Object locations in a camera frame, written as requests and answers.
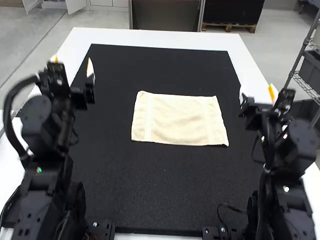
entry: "gray storage bin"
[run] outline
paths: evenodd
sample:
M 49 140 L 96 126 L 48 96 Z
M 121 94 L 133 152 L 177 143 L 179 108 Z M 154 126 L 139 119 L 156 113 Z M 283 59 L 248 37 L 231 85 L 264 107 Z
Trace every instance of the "gray storage bin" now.
M 320 55 L 314 50 L 304 51 L 300 77 L 320 94 Z
M 290 116 L 293 119 L 307 120 L 309 123 L 314 119 L 320 106 L 313 99 L 294 101 L 290 109 Z M 320 119 L 314 125 L 315 132 L 320 138 Z M 317 149 L 320 150 L 320 139 Z

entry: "towel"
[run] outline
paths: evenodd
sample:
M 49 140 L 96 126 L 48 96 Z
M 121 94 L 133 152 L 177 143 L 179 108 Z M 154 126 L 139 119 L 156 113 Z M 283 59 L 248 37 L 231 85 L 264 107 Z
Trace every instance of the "towel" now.
M 139 91 L 134 105 L 131 139 L 173 145 L 229 146 L 216 96 Z

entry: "black foam mat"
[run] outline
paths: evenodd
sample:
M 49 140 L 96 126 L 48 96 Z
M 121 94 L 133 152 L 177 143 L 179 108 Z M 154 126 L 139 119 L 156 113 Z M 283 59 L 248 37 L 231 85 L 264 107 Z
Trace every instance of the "black foam mat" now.
M 70 150 L 88 217 L 110 219 L 118 230 L 199 233 L 219 224 L 219 203 L 246 208 L 262 168 L 250 156 L 256 134 L 238 117 L 240 83 L 228 52 L 93 44 L 72 86 L 84 86 L 88 57 L 96 104 L 76 113 L 80 141 Z M 141 90 L 217 96 L 229 147 L 131 141 Z M 230 226 L 247 223 L 229 210 L 221 215 Z

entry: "gray floor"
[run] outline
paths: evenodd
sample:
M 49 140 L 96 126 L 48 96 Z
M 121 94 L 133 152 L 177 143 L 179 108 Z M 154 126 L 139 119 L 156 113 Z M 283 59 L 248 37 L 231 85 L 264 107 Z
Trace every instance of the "gray floor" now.
M 0 7 L 0 11 L 6 12 L 7 15 L 11 14 L 10 12 L 16 12 L 23 10 L 23 8 L 15 7 Z M 53 9 L 37 9 L 38 11 L 46 12 L 55 12 Z M 2 15 L 0 14 L 0 26 L 2 25 Z M 16 31 L 25 31 L 24 28 L 19 28 L 19 25 L 15 26 L 18 28 Z M 14 66 L 17 70 L 12 74 L 12 76 L 5 82 L 5 84 L 0 88 L 0 109 L 3 108 L 4 97 L 8 90 L 20 79 L 38 72 L 45 65 L 47 60 L 54 55 L 62 45 L 62 43 L 67 38 L 68 34 L 73 27 L 87 27 L 87 28 L 111 28 L 111 29 L 128 29 L 129 28 L 129 18 L 128 14 L 124 12 L 111 12 L 111 11 L 87 11 L 80 10 L 72 15 L 65 14 L 59 20 L 57 19 L 54 27 L 47 33 L 47 35 L 38 43 L 37 47 L 33 49 L 33 44 L 29 41 L 24 41 L 21 39 L 19 42 L 20 47 L 23 48 L 26 52 L 32 51 L 31 54 L 23 61 L 19 66 L 20 59 L 13 59 L 7 61 L 8 65 Z M 16 52 L 15 46 L 12 45 L 9 41 L 1 41 L 3 49 L 10 49 L 11 54 Z M 27 88 L 19 96 L 17 96 L 16 101 L 13 103 L 13 110 L 18 110 L 23 105 L 25 99 L 28 97 L 32 87 Z
M 312 21 L 313 18 L 308 14 L 264 9 L 255 34 L 249 33 L 245 28 L 234 28 L 232 33 L 240 34 L 266 81 L 280 90 L 287 80 Z M 208 32 L 216 31 L 224 30 L 215 27 Z M 289 86 L 296 89 L 296 100 L 309 98 L 294 81 Z
M 68 15 L 64 10 L 36 9 L 31 15 L 26 16 L 21 10 L 23 9 L 0 7 L 0 30 L 2 32 L 0 34 L 12 31 L 17 36 L 14 41 L 10 41 L 9 36 L 0 38 L 0 56 L 8 56 L 4 65 L 0 65 L 1 72 L 4 70 L 6 72 L 0 78 L 0 84 L 6 80 L 6 76 L 9 76 L 10 70 L 17 68 L 0 88 L 0 109 L 2 109 L 3 98 L 8 89 L 19 79 L 43 68 L 48 58 L 57 52 L 73 27 L 129 28 L 128 14 L 123 12 L 84 10 Z M 3 17 L 7 19 L 10 16 L 17 19 L 16 24 L 3 24 Z M 307 14 L 299 15 L 290 10 L 264 9 L 255 34 L 248 33 L 243 28 L 234 28 L 232 33 L 240 34 L 267 82 L 273 83 L 280 90 L 287 79 L 311 22 L 312 17 Z M 224 29 L 215 27 L 210 28 L 207 32 L 224 32 Z M 297 89 L 297 99 L 308 98 L 298 86 L 291 85 Z M 17 98 L 13 109 L 19 109 L 29 92 L 30 89 Z

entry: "metal shelf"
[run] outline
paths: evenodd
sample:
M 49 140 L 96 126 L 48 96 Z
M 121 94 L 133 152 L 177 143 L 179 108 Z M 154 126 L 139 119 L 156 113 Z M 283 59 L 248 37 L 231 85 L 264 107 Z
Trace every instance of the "metal shelf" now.
M 294 72 L 292 79 L 320 106 L 320 95 L 299 76 L 298 71 Z
M 306 83 L 300 76 L 299 72 L 295 71 L 293 73 L 292 79 L 320 106 L 320 95 L 308 84 Z M 320 108 L 316 112 L 315 116 L 311 121 L 311 126 L 314 127 L 317 123 L 318 119 L 320 118 Z

